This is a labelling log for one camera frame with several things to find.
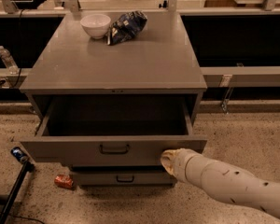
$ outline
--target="white robotic arm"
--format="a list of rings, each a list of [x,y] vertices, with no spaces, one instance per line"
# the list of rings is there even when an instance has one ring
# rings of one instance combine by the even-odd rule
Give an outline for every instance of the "white robotic arm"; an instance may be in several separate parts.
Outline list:
[[[280,219],[280,183],[259,179],[191,149],[166,150],[161,164],[178,181],[203,189],[219,202],[253,207]]]

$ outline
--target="crumpled bag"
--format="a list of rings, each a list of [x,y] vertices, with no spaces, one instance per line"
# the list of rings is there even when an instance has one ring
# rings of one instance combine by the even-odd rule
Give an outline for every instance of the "crumpled bag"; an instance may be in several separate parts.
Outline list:
[[[147,15],[142,11],[128,12],[120,16],[109,29],[108,45],[115,45],[135,38],[146,26]]]

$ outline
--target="speckled floor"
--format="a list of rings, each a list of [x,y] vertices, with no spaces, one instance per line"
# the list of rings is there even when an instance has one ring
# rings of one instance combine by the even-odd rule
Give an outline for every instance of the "speckled floor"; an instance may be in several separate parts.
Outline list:
[[[280,108],[237,104],[224,115],[217,105],[202,105],[195,133],[208,136],[204,155],[249,170],[258,177],[280,182]],[[39,122],[28,104],[0,104],[0,194],[8,194],[21,165],[10,155],[23,137],[33,136]],[[62,189],[54,177],[68,174],[59,163],[35,163],[11,213],[46,224],[100,223],[280,223],[260,211],[218,203],[202,190],[177,183],[174,188]],[[9,217],[8,224],[37,223]]]

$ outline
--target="closed drawer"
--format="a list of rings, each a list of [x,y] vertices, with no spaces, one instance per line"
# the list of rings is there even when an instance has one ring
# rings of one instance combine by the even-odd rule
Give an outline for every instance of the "closed drawer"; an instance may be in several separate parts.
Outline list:
[[[21,141],[35,161],[69,167],[161,165],[166,149],[202,151],[182,95],[56,96],[36,137]]]
[[[176,179],[168,175],[161,167],[93,168],[88,172],[71,172],[70,176],[73,178],[74,184],[78,186],[173,186],[176,183]]]

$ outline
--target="blue can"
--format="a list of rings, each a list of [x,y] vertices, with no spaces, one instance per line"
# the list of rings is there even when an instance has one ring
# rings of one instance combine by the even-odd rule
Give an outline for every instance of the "blue can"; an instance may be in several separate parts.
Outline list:
[[[25,163],[29,160],[28,155],[25,154],[20,147],[14,147],[10,152],[20,163]]]

